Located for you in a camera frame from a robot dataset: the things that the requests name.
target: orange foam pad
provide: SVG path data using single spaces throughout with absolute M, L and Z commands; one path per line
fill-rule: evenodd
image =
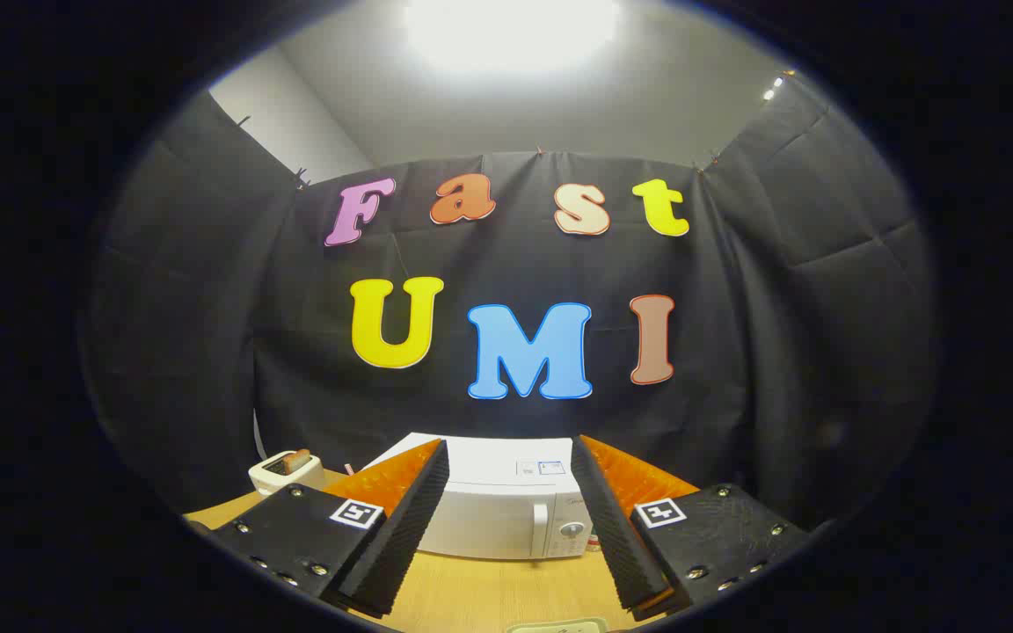
M 416 481 L 416 476 L 424 468 L 425 462 L 433 457 L 439 440 L 406 450 L 399 456 L 378 462 L 368 469 L 358 471 L 327 485 L 323 492 L 329 492 L 343 499 L 366 501 L 385 508 L 386 517 L 393 517 L 394 509 L 401 502 L 405 491 Z
M 612 449 L 604 442 L 587 436 L 581 436 L 580 441 L 597 460 L 624 517 L 631 517 L 636 503 L 698 492 L 696 486 L 639 458 L 628 456 L 623 450 Z

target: black curtain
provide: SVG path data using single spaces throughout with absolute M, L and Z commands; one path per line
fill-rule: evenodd
M 798 77 L 785 77 L 704 171 L 491 153 L 391 165 L 297 193 L 292 173 L 212 103 L 183 112 L 168 141 L 170 155 L 186 157 L 184 171 L 160 145 L 133 177 L 97 272 L 85 348 L 105 427 L 181 509 L 250 489 L 256 406 L 269 453 L 306 446 L 333 468 L 361 468 L 412 429 L 583 432 L 694 484 L 739 483 L 810 526 L 880 485 L 931 400 L 936 306 L 914 205 L 867 137 Z M 436 188 L 468 172 L 490 178 L 494 213 L 435 225 Z M 362 239 L 324 248 L 342 188 L 387 176 L 397 189 Z M 691 223 L 686 236 L 646 224 L 631 187 L 652 177 L 683 192 L 676 212 Z M 607 233 L 570 236 L 554 225 L 562 183 L 602 189 Z M 409 327 L 409 276 L 445 282 L 433 347 L 407 370 L 371 368 L 350 347 L 349 285 L 393 282 L 383 334 L 397 342 Z M 628 302 L 643 294 L 676 301 L 676 375 L 656 385 L 628 377 L 638 345 Z M 505 304 L 534 336 L 558 302 L 592 308 L 592 396 L 467 396 L 476 360 L 467 311 Z
M 181 511 L 250 489 L 250 310 L 297 177 L 209 92 L 145 150 L 103 220 L 82 364 L 100 424 Z

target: bright light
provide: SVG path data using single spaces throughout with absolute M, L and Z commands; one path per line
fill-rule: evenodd
M 578 64 L 616 35 L 611 0 L 410 0 L 410 41 L 438 67 L 538 73 Z

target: wooden table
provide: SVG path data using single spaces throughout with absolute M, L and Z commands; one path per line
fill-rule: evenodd
M 345 474 L 326 471 L 327 483 L 342 477 Z M 214 530 L 261 499 L 254 490 L 185 517 Z M 620 609 L 616 585 L 600 552 L 546 561 L 491 561 L 417 552 L 397 592 L 393 613 L 382 620 L 350 613 L 406 633 L 501 633 L 516 624 L 582 617 L 602 617 L 609 630 L 636 626 L 630 613 Z

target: microwave door handle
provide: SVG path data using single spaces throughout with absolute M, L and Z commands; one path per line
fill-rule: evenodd
M 534 540 L 530 544 L 530 557 L 540 558 L 546 554 L 546 532 L 550 525 L 550 507 L 545 503 L 534 504 Z

